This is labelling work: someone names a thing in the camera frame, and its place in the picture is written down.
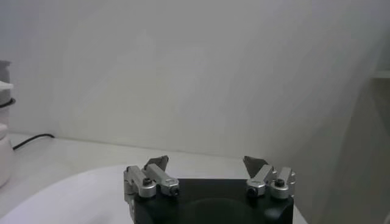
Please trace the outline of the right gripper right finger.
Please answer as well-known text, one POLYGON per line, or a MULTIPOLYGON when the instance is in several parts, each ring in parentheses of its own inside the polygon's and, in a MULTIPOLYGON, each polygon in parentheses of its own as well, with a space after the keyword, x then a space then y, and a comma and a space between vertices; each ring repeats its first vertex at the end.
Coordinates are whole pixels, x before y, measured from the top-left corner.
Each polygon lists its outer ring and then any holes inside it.
POLYGON ((258 198, 267 191, 278 200, 294 196, 296 173, 292 168, 282 167, 277 171, 265 160, 250 156, 245 156, 243 163, 250 177, 246 181, 248 197, 258 198))

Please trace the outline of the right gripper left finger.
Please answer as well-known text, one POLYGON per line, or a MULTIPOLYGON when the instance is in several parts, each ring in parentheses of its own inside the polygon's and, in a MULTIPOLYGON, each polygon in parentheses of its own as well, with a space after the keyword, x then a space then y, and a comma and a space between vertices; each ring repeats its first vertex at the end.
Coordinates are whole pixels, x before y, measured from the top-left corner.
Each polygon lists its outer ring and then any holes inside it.
POLYGON ((159 187, 163 195, 178 197, 179 180, 165 172, 168 161, 169 157, 164 155, 151 158, 142 169, 139 166, 127 166, 123 172, 124 195, 152 198, 156 196, 159 187))

